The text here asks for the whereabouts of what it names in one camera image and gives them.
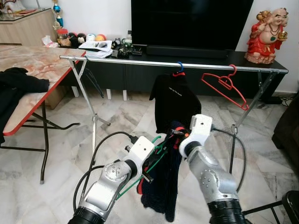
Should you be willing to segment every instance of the blue hanger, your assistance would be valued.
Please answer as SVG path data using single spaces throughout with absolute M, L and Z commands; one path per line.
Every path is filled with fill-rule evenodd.
M 181 62 L 177 62 L 177 63 L 179 63 L 179 64 L 181 65 L 181 70 L 179 71 L 179 73 L 180 73 L 180 72 L 183 72 L 183 71 L 184 71 L 183 64 L 182 64 Z

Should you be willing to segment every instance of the television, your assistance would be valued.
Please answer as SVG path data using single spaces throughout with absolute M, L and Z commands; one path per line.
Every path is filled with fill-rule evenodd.
M 132 41 L 235 50 L 253 0 L 131 0 Z

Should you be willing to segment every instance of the soundbar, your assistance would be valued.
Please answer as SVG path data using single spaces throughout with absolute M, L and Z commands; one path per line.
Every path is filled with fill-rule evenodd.
M 228 56 L 226 50 L 207 50 L 172 46 L 148 45 L 146 47 L 148 55 L 179 56 L 179 57 L 203 57 L 225 59 Z

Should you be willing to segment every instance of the marble floor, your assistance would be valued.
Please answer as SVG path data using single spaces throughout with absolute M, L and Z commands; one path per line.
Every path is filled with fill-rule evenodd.
M 98 141 L 115 131 L 125 131 L 152 140 L 157 134 L 154 102 L 146 93 L 128 92 L 129 101 L 122 100 L 122 92 L 113 92 L 112 100 L 102 99 L 90 92 L 91 102 L 98 115 L 111 122 L 99 123 Z M 202 113 L 212 116 L 220 129 L 229 129 L 239 119 L 242 110 L 220 97 L 198 96 Z M 281 105 L 261 103 L 249 113 L 239 128 L 248 155 L 245 181 L 239 192 L 243 210 L 272 203 L 289 190 L 298 190 L 298 178 L 282 151 L 271 141 L 273 130 L 285 111 Z M 84 98 L 67 95 L 55 110 L 47 110 L 49 120 L 65 126 L 80 122 L 69 130 L 49 130 L 50 153 L 45 172 L 45 184 L 39 184 L 43 153 L 0 149 L 0 223 L 3 224 L 66 224 L 73 215 L 72 197 L 75 186 L 88 169 L 92 155 L 91 116 Z M 228 166 L 231 139 L 212 133 L 206 146 L 212 150 L 224 168 Z M 6 138 L 6 146 L 44 147 L 43 131 L 21 128 Z M 115 136 L 103 144 L 97 164 L 122 158 L 127 137 Z M 236 147 L 233 175 L 238 181 L 243 159 Z M 94 172 L 90 183 L 97 180 Z M 281 223 L 290 221 L 282 206 L 276 212 Z M 203 195 L 186 162 L 182 162 L 178 178 L 178 199 L 175 224 L 207 224 L 210 216 Z M 270 210 L 247 218 L 255 224 L 276 223 Z M 144 209 L 135 188 L 117 201 L 107 224 L 164 224 L 164 216 Z

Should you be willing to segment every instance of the black jacket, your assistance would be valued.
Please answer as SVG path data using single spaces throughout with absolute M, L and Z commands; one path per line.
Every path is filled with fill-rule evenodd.
M 27 76 L 24 68 L 0 71 L 0 144 L 4 142 L 3 130 L 19 100 L 27 92 L 47 92 L 48 79 Z
M 201 104 L 189 89 L 185 75 L 160 75 L 156 78 L 150 100 L 155 101 L 157 133 L 167 133 L 173 120 L 190 126 L 192 115 L 201 113 Z

